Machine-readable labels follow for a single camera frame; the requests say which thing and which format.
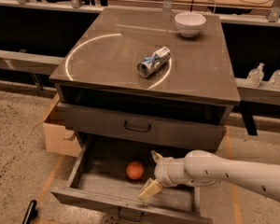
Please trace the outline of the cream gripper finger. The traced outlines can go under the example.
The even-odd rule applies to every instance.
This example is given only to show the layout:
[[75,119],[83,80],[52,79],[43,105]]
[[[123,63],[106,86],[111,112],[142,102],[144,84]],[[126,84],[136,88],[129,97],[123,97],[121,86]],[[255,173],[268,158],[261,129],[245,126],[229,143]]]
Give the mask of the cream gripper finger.
[[152,159],[156,163],[160,162],[163,159],[163,156],[155,150],[151,150],[150,153],[151,153]]
[[142,202],[148,200],[150,197],[158,194],[162,190],[162,185],[157,179],[150,178],[138,195],[138,199]]

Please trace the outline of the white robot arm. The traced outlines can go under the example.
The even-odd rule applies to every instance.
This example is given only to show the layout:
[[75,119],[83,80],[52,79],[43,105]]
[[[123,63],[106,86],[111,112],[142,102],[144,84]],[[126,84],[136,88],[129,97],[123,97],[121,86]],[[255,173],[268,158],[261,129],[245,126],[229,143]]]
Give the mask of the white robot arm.
[[280,202],[280,165],[234,161],[202,150],[193,150],[184,158],[163,157],[151,151],[156,166],[138,199],[146,201],[163,188],[186,185],[202,187],[225,181]]

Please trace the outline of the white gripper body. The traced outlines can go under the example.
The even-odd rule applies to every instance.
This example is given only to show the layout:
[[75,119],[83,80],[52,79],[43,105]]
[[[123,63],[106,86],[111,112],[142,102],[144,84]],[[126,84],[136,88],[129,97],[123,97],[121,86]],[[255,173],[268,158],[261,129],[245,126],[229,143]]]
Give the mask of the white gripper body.
[[154,176],[165,188],[185,184],[187,174],[185,173],[184,159],[161,158],[156,164]]

